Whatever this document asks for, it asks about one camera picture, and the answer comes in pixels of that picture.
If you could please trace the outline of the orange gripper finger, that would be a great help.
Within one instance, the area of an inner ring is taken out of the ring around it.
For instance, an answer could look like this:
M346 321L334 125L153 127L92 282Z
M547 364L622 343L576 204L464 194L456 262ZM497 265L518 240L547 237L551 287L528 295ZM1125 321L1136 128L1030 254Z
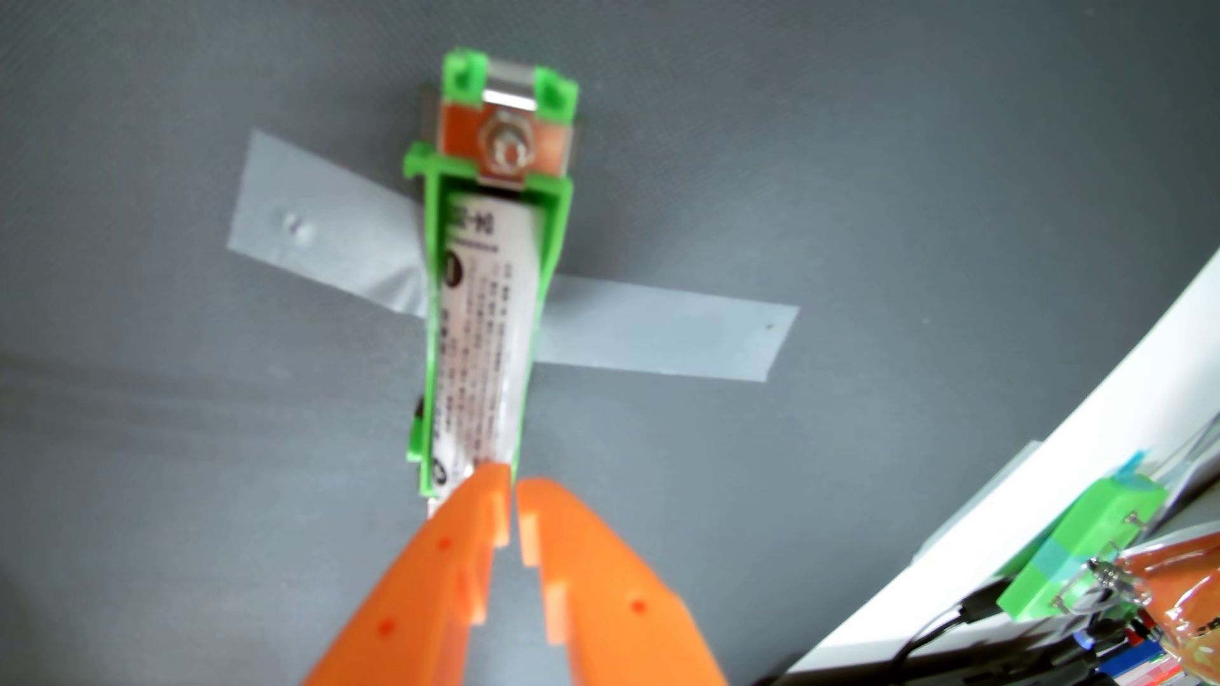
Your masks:
M727 685L694 616L640 555L548 478L516 485L522 559L573 685Z
M305 685L461 685L510 538L512 471L478 468L390 563Z

